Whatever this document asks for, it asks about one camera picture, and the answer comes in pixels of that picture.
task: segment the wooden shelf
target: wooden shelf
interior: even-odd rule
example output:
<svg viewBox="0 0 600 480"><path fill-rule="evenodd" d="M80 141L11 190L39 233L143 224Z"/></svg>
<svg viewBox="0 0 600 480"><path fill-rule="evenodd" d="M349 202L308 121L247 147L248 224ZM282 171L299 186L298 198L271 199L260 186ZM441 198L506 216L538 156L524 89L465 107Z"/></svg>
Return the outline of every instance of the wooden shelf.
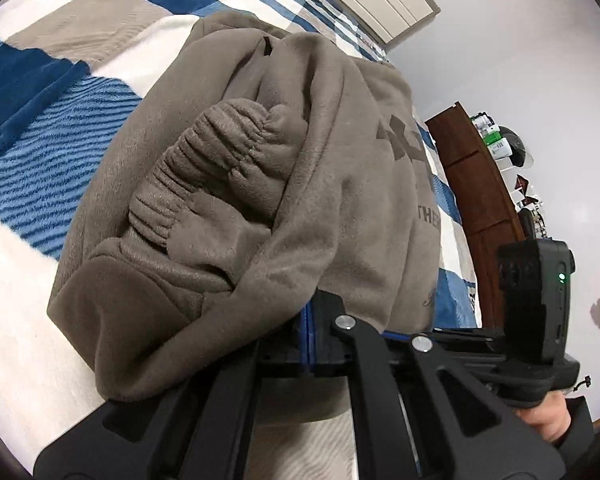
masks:
<svg viewBox="0 0 600 480"><path fill-rule="evenodd" d="M504 298L498 287L496 250L524 240L522 225L500 170L460 103L426 122L456 196L474 261L482 325L502 327Z"/></svg>

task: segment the black sleeve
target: black sleeve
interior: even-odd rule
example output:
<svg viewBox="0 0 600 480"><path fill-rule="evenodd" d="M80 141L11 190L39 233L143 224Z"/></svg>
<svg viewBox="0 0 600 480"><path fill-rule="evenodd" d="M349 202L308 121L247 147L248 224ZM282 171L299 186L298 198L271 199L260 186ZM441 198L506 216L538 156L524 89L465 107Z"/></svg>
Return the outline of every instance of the black sleeve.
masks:
<svg viewBox="0 0 600 480"><path fill-rule="evenodd" d="M567 399L571 425L562 438L555 443L567 468L584 454L593 442L593 423L584 397Z"/></svg>

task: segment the blue and white striped blanket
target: blue and white striped blanket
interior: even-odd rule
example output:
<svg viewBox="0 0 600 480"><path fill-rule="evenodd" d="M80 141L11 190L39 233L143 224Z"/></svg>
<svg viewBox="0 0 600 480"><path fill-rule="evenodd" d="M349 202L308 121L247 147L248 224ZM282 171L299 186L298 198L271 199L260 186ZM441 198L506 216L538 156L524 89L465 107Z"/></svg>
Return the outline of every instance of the blue and white striped blanket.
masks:
<svg viewBox="0 0 600 480"><path fill-rule="evenodd" d="M0 222L58 259L112 136L177 55L193 23L237 9L319 32L351 56L385 53L332 0L3 0ZM475 274L453 193L422 121L442 226L437 326L475 326Z"/></svg>

